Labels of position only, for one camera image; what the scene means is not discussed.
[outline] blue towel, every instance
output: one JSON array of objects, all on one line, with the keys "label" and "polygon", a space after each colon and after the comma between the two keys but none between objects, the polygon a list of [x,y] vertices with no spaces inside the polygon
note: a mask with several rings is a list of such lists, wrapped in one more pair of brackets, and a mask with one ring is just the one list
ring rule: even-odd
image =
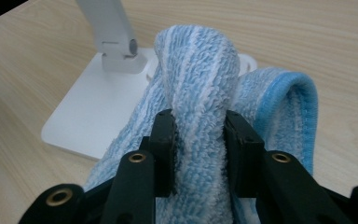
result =
[{"label": "blue towel", "polygon": [[171,108],[178,131],[177,194],[157,199],[157,223],[257,221],[254,202],[231,199],[228,192],[222,133],[226,111],[241,113],[267,149],[294,154],[311,172],[317,119],[312,81],[279,68],[239,77],[233,44],[214,29],[197,25],[160,32],[155,51],[156,74],[127,126],[92,169],[85,190],[114,176],[121,157],[150,135],[155,115]]}]

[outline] stand base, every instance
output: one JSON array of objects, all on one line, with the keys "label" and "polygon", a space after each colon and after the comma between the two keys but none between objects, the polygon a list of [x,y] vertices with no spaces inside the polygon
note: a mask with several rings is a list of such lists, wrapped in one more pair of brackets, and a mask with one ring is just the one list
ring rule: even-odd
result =
[{"label": "stand base", "polygon": [[[42,129],[42,140],[56,147],[100,159],[127,124],[158,65],[152,49],[138,49],[147,59],[140,74],[105,73],[97,53]],[[257,68],[240,54],[241,72]]]}]

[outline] towel fold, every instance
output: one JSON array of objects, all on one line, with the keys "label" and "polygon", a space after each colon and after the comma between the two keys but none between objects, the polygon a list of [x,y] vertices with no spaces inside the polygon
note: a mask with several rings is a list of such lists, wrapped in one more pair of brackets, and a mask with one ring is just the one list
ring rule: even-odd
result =
[{"label": "towel fold", "polygon": [[239,77],[233,44],[214,29],[197,25],[160,32],[155,51],[156,74],[129,123],[92,169],[85,190],[114,176],[121,157],[150,135],[154,116],[171,108],[178,131],[177,194],[157,199],[157,223],[258,220],[252,201],[230,198],[228,192],[226,111],[245,116],[266,141],[267,150],[292,153],[311,172],[317,119],[312,81],[278,68]]}]

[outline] wooden table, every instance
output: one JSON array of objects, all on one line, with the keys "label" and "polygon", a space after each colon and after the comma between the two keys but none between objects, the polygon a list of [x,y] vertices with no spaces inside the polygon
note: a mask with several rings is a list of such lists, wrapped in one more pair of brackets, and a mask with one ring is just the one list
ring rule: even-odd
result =
[{"label": "wooden table", "polygon": [[[225,33],[260,66],[302,71],[320,97],[314,170],[348,196],[358,185],[358,1],[123,0],[141,47],[177,23]],[[0,223],[16,223],[45,189],[83,184],[95,163],[40,131],[95,53],[75,1],[30,0],[0,17]]]}]

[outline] brass insert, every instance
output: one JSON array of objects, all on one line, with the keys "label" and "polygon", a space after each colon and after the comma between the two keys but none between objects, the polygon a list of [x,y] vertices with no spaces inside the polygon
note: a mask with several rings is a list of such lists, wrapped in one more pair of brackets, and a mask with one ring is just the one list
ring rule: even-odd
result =
[{"label": "brass insert", "polygon": [[57,189],[52,192],[46,199],[46,204],[55,207],[68,202],[74,193],[71,189]]},{"label": "brass insert", "polygon": [[282,153],[272,154],[272,158],[278,162],[289,162],[291,160],[290,157],[288,157]]},{"label": "brass insert", "polygon": [[142,153],[135,153],[130,156],[129,160],[131,162],[141,162],[141,161],[146,160],[146,155],[144,155]]}]

